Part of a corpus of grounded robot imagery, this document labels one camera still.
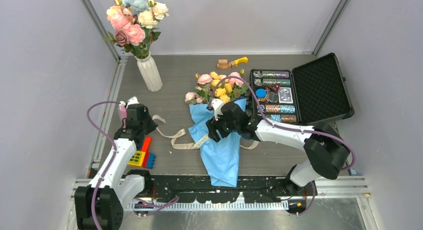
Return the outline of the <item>blue paper bouquet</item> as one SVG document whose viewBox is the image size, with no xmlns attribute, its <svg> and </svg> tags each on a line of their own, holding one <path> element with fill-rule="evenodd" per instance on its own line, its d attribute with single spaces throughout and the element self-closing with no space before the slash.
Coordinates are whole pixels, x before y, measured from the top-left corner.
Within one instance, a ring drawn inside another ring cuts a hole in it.
<svg viewBox="0 0 423 230">
<path fill-rule="evenodd" d="M 206 122 L 214 114 L 207 110 L 207 104 L 211 97 L 228 103 L 234 101 L 245 110 L 246 99 L 243 97 L 247 91 L 246 84 L 239 80 L 244 74 L 232 72 L 230 76 L 236 78 L 225 79 L 219 85 L 219 81 L 226 78 L 216 72 L 197 76 L 197 86 L 193 92 L 185 95 L 185 103 L 190 109 L 191 118 L 194 125 L 189 128 L 189 133 L 195 142 L 209 133 Z M 211 179 L 211 185 L 216 187 L 236 187 L 239 170 L 240 136 L 231 133 L 219 142 L 212 139 L 206 140 L 200 146 L 200 156 L 206 171 Z"/>
</svg>

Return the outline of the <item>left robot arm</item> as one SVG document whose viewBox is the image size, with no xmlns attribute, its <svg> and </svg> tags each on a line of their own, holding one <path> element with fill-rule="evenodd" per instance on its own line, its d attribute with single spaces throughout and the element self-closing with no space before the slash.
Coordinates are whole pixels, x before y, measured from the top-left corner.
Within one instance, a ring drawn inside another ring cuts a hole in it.
<svg viewBox="0 0 423 230">
<path fill-rule="evenodd" d="M 157 128 L 148 108 L 140 103 L 126 105 L 126 117 L 113 137 L 107 136 L 112 149 L 86 186 L 74 193 L 76 223 L 80 230 L 117 230 L 124 218 L 124 208 L 139 195 L 152 193 L 153 181 L 148 170 L 124 171 L 131 158 L 140 153 L 141 163 L 151 168 L 155 155 L 142 150 L 147 134 Z"/>
</svg>

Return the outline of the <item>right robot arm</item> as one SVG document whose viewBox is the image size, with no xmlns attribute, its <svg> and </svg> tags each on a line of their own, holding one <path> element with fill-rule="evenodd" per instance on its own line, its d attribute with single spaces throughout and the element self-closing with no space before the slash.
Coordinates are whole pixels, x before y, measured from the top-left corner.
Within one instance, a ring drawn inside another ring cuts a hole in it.
<svg viewBox="0 0 423 230">
<path fill-rule="evenodd" d="M 318 178 L 338 178 L 350 154 L 347 145 L 327 124 L 299 126 L 278 123 L 265 117 L 248 116 L 234 102 L 213 99 L 207 109 L 214 116 L 207 121 L 209 137 L 215 142 L 237 133 L 256 142 L 274 142 L 303 151 L 307 160 L 291 168 L 285 177 L 285 190 L 298 195 Z"/>
</svg>

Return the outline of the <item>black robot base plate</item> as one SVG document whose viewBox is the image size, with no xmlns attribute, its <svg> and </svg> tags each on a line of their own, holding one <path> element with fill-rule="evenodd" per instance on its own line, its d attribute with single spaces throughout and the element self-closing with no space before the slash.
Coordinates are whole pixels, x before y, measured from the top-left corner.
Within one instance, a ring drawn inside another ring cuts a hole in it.
<svg viewBox="0 0 423 230">
<path fill-rule="evenodd" d="M 239 176 L 235 187 L 216 187 L 205 175 L 152 175 L 147 186 L 147 190 L 136 197 L 160 203 L 174 197 L 179 197 L 179 203 L 223 204 L 243 200 L 252 204 L 276 203 L 285 199 L 310 200 L 313 196 L 311 184 L 293 194 L 285 187 L 284 177 L 277 176 Z"/>
</svg>

